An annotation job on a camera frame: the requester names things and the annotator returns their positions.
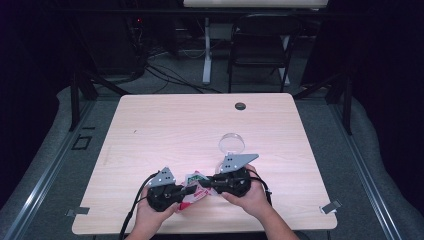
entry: person's right hand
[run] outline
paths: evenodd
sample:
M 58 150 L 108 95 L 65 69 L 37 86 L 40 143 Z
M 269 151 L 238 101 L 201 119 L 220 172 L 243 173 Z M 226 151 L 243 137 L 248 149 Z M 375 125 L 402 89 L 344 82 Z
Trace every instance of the person's right hand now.
M 161 227 L 162 223 L 177 211 L 178 204 L 174 203 L 163 212 L 157 212 L 150 207 L 146 196 L 148 187 L 141 192 L 141 201 L 137 205 L 137 216 L 134 228 L 126 240 L 145 240 L 152 238 Z
M 251 171 L 256 172 L 256 169 L 249 164 L 247 164 L 245 167 Z M 249 171 L 249 173 L 251 177 L 258 177 L 253 172 Z M 239 198 L 227 192 L 223 192 L 221 196 L 224 197 L 228 202 L 242 207 L 246 213 L 258 219 L 262 218 L 263 215 L 268 212 L 268 210 L 272 209 L 271 205 L 266 199 L 262 184 L 256 180 L 252 180 L 250 190 L 243 197 Z

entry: desk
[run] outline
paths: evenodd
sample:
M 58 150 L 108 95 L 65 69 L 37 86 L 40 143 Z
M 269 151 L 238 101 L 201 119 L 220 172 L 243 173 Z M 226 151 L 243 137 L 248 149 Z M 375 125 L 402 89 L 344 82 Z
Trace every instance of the desk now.
M 325 8 L 328 0 L 184 0 L 188 8 Z M 205 65 L 203 68 L 203 84 L 211 81 L 212 58 L 210 52 L 209 18 L 205 19 Z M 279 69 L 280 76 L 285 69 Z
M 237 110 L 235 104 L 246 104 Z M 169 166 L 177 183 L 195 170 L 213 175 L 226 133 L 244 139 L 243 153 L 273 192 L 274 208 L 292 229 L 333 229 L 334 213 L 302 122 L 289 94 L 127 95 L 121 98 L 81 207 L 75 234 L 119 233 L 142 182 Z M 127 232 L 133 228 L 135 215 Z M 241 208 L 208 196 L 166 220 L 159 233 L 263 231 Z

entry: chair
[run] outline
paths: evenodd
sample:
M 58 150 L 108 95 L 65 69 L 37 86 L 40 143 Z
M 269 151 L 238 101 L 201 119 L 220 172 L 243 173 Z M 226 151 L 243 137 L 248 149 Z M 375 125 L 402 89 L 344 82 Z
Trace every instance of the chair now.
M 301 22 L 293 16 L 249 14 L 238 18 L 231 31 L 228 92 L 231 93 L 233 66 L 273 68 L 271 74 L 277 68 L 285 68 L 280 88 L 283 92 L 293 45 L 301 31 Z M 289 36 L 286 47 L 284 36 Z

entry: black cable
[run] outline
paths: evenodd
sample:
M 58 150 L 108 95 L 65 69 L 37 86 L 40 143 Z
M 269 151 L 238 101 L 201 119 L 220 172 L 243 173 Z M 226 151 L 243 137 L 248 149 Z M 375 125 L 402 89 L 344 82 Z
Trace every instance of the black cable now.
M 257 177 L 250 177 L 250 179 L 252 180 L 256 180 L 262 183 L 262 185 L 265 188 L 265 196 L 266 196 L 266 200 L 268 201 L 269 205 L 272 206 L 272 202 L 271 202 L 271 191 L 268 188 L 268 185 L 265 183 L 264 180 L 262 180 L 261 178 L 257 178 Z
M 140 78 L 141 76 L 143 76 L 144 72 L 133 72 L 131 74 L 131 76 L 124 78 L 124 79 L 119 79 L 119 80 L 108 80 L 108 82 L 113 83 L 115 85 L 119 85 L 119 84 L 123 84 L 123 83 L 129 83 L 129 82 L 133 82 L 135 80 L 137 80 L 138 78 Z
M 154 72 L 152 72 L 151 70 L 149 70 L 149 69 L 146 69 L 146 71 L 148 71 L 150 74 L 152 74 L 153 76 L 155 76 L 155 77 L 157 77 L 157 78 L 159 78 L 160 80 L 163 80 L 163 81 L 166 81 L 166 82 L 170 82 L 170 83 L 173 83 L 173 84 L 177 84 L 177 85 L 184 85 L 185 86 L 185 84 L 183 84 L 183 83 L 179 83 L 179 82 L 173 82 L 173 81 L 171 81 L 169 78 L 168 79 L 165 79 L 165 78 L 163 78 L 163 77 L 161 77 L 161 76 L 158 76 L 157 74 L 155 74 Z
M 162 91 L 163 89 L 165 89 L 169 84 L 169 81 L 166 81 L 165 85 L 163 85 L 161 88 L 159 88 L 158 90 L 154 91 L 152 94 L 156 94 L 160 91 Z
M 248 169 L 248 168 L 246 168 L 246 170 L 247 170 L 248 172 L 254 173 L 254 174 L 255 174 L 258 178 L 261 178 L 257 172 L 255 172 L 255 171 L 253 171 L 253 170 L 251 170 L 251 169 Z
M 119 233 L 119 240 L 123 240 L 124 239 L 124 235 L 125 235 L 125 230 L 127 229 L 128 223 L 130 222 L 130 219 L 132 218 L 135 206 L 137 205 L 137 203 L 141 200 L 143 200 L 144 198 L 141 198 L 140 200 L 138 199 L 140 197 L 141 192 L 143 191 L 143 188 L 146 186 L 147 182 L 150 181 L 150 179 L 154 178 L 157 174 L 159 173 L 159 171 L 157 173 L 154 173 L 152 175 L 150 175 L 141 185 L 140 189 L 137 192 L 137 195 L 135 196 L 134 199 L 134 203 L 131 207 L 131 210 L 128 212 L 127 217 L 125 218 L 124 224 L 122 225 L 121 228 L 121 232 Z
M 179 43 L 180 50 L 183 48 L 192 48 L 192 47 L 200 47 L 198 50 L 205 50 L 205 40 L 203 39 L 195 39 L 195 38 L 188 38 L 184 39 Z
M 150 65 L 150 64 L 149 64 L 149 67 L 150 67 L 150 68 L 152 68 L 153 70 L 155 70 L 156 72 L 158 72 L 158 73 L 160 73 L 160 74 L 164 75 L 164 76 L 167 76 L 167 77 L 169 77 L 169 78 L 171 78 L 171 79 L 174 79 L 174 80 L 176 80 L 176 81 L 178 81 L 178 82 L 182 83 L 182 84 L 180 84 L 180 85 L 185 85 L 185 86 L 191 87 L 191 88 L 193 88 L 195 91 L 197 91 L 197 92 L 199 92 L 199 93 L 203 93 L 201 90 L 199 90 L 199 88 L 198 88 L 197 86 L 195 86 L 195 85 L 193 85 L 193 84 L 190 84 L 189 82 L 187 82 L 186 80 L 184 80 L 184 78 L 180 77 L 178 74 L 176 74 L 176 75 L 177 75 L 177 76 L 179 76 L 181 79 L 175 78 L 175 77 L 173 77 L 173 76 L 169 76 L 168 74 L 166 74 L 165 72 L 161 71 L 160 69 L 158 69 L 157 67 L 155 67 L 155 66 L 153 66 L 153 65 Z
M 198 86 L 198 85 L 192 84 L 192 83 L 188 82 L 187 80 L 185 80 L 182 76 L 178 75 L 178 73 L 176 73 L 175 71 L 173 71 L 173 70 L 172 70 L 172 69 L 170 69 L 170 68 L 167 68 L 167 67 L 165 67 L 165 66 L 161 66 L 161 65 L 157 65 L 157 66 L 158 66 L 158 67 L 161 67 L 161 68 L 164 68 L 164 69 L 166 69 L 166 70 L 168 70 L 168 71 L 171 71 L 173 74 L 177 75 L 177 76 L 179 77 L 179 79 L 178 79 L 178 78 L 175 78 L 175 77 L 173 77 L 173 76 L 169 76 L 168 74 L 166 74 L 166 73 L 165 73 L 165 72 L 163 72 L 162 70 L 158 69 L 157 67 L 155 67 L 155 66 L 153 66 L 153 65 L 151 65 L 151 64 L 148 64 L 148 67 L 151 67 L 152 69 L 154 69 L 155 71 L 159 72 L 160 74 L 165 75 L 165 76 L 168 76 L 168 77 L 170 77 L 171 79 L 174 79 L 174 80 L 176 80 L 176 81 L 179 81 L 179 82 L 183 83 L 183 84 L 181 84 L 181 85 L 189 86 L 189 87 L 191 87 L 191 88 L 195 89 L 196 91 L 198 91 L 198 92 L 200 92 L 200 93 L 203 93 L 203 92 L 202 92 L 202 91 L 200 91 L 199 89 L 207 90 L 207 91 L 212 91 L 212 92 L 216 92 L 216 93 L 221 93 L 220 91 L 215 90 L 215 89 L 213 89 L 213 88 L 203 87 L 203 86 Z

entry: white desk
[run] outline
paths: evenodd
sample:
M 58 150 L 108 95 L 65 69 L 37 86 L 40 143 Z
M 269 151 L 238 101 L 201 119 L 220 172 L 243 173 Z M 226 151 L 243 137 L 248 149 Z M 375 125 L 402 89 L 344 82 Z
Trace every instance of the white desk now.
M 243 102 L 247 108 L 235 109 Z M 292 229 L 333 229 L 334 213 L 294 101 L 289 94 L 128 95 L 121 98 L 81 202 L 75 234 L 119 233 L 142 182 L 169 166 L 177 183 L 199 170 L 213 175 L 224 159 L 218 143 L 238 133 L 243 153 L 272 190 L 274 208 Z M 127 232 L 134 226 L 135 216 Z M 262 231 L 253 217 L 208 196 L 166 220 L 159 233 Z
M 184 0 L 188 8 L 325 8 L 328 0 Z M 205 19 L 205 65 L 203 68 L 203 84 L 211 80 L 212 58 L 210 51 L 209 19 Z

